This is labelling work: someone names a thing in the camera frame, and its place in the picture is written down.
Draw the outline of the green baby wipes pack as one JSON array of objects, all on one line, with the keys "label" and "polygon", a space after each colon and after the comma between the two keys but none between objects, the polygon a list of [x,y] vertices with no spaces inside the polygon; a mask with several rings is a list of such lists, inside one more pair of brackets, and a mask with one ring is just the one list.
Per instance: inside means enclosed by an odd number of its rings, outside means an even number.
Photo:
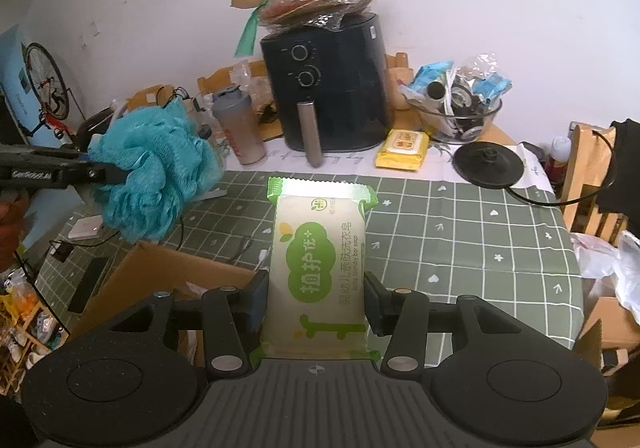
[{"label": "green baby wipes pack", "polygon": [[274,222],[260,353],[370,358],[363,276],[375,191],[354,182],[271,177],[267,199]]}]

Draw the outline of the teal bath loofah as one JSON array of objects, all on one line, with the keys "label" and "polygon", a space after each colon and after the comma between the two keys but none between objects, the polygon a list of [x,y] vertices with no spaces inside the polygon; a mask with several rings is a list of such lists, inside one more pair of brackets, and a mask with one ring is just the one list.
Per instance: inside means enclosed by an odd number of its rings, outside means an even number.
[{"label": "teal bath loofah", "polygon": [[122,182],[95,187],[93,197],[104,223],[129,243],[163,240],[186,203],[213,189],[224,172],[178,100],[116,119],[91,141],[88,156],[127,173]]}]

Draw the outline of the yellow wet wipes pack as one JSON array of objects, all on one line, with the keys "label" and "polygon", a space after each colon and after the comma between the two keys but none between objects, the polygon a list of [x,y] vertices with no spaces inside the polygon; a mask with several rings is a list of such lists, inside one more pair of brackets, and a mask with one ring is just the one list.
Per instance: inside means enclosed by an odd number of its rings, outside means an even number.
[{"label": "yellow wet wipes pack", "polygon": [[377,168],[418,171],[426,156],[430,137],[423,131],[392,129],[375,156]]}]

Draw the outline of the black kettle base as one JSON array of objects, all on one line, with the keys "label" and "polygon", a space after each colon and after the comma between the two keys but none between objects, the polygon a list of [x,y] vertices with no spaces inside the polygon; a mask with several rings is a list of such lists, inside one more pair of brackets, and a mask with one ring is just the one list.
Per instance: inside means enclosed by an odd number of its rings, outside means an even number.
[{"label": "black kettle base", "polygon": [[486,189],[506,189],[524,175],[524,163],[512,150],[492,142],[471,142],[452,156],[454,170],[472,185]]}]

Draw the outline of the clear plastic bag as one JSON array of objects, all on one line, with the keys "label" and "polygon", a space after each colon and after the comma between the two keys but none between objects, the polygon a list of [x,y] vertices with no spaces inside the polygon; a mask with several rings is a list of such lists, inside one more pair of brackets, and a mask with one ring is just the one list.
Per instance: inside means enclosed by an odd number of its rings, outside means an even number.
[{"label": "clear plastic bag", "polygon": [[571,233],[570,241],[582,277],[586,314],[600,297],[615,297],[639,323],[639,239],[625,230],[617,246],[584,233]]}]

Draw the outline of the open cardboard box on floor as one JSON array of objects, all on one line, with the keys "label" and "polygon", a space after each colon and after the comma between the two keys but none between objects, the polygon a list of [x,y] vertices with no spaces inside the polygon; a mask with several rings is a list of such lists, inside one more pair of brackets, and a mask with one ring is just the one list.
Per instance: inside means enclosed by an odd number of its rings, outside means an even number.
[{"label": "open cardboard box on floor", "polygon": [[600,428],[639,423],[639,324],[615,297],[600,297],[574,350],[598,369],[608,385]]}]

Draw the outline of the grey lid shaker bottle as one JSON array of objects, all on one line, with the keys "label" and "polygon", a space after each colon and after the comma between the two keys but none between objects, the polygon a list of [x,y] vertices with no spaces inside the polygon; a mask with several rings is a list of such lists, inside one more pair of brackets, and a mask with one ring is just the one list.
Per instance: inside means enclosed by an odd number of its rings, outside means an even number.
[{"label": "grey lid shaker bottle", "polygon": [[239,86],[229,86],[213,95],[212,113],[242,165],[257,163],[266,155],[250,96]]}]

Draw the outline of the glass bowl with clutter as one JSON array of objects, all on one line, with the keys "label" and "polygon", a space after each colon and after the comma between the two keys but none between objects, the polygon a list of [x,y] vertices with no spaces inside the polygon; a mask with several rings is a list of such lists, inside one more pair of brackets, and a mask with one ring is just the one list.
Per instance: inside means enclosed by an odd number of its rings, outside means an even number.
[{"label": "glass bowl with clutter", "polygon": [[483,52],[461,62],[423,65],[398,91],[432,139],[464,145],[484,134],[511,88],[495,53]]}]

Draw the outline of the wooden chair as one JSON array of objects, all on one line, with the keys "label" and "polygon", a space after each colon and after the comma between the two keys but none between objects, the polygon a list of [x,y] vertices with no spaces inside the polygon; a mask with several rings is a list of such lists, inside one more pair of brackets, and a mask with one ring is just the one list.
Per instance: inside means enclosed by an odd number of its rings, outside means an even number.
[{"label": "wooden chair", "polygon": [[628,219],[621,213],[604,211],[597,202],[596,191],[605,185],[611,165],[616,130],[578,123],[572,131],[572,148],[567,163],[561,201],[588,199],[566,205],[562,215],[568,231],[594,235],[616,246]]}]

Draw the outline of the black air fryer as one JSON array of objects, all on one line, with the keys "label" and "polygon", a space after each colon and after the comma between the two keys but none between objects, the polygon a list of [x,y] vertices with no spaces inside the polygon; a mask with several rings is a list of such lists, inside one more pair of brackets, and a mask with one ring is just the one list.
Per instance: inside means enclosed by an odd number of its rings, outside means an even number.
[{"label": "black air fryer", "polygon": [[305,26],[260,42],[286,145],[303,151],[298,106],[314,104],[321,150],[356,152],[384,141],[394,122],[386,54],[375,13],[348,14],[338,30]]}]

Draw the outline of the black cloth on chair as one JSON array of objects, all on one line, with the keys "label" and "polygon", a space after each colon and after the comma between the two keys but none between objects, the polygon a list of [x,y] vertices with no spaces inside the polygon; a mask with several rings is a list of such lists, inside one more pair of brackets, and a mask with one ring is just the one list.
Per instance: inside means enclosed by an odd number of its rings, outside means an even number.
[{"label": "black cloth on chair", "polygon": [[640,124],[632,119],[612,122],[616,129],[616,175],[612,186],[597,196],[602,212],[627,217],[627,230],[639,236],[640,225]]}]

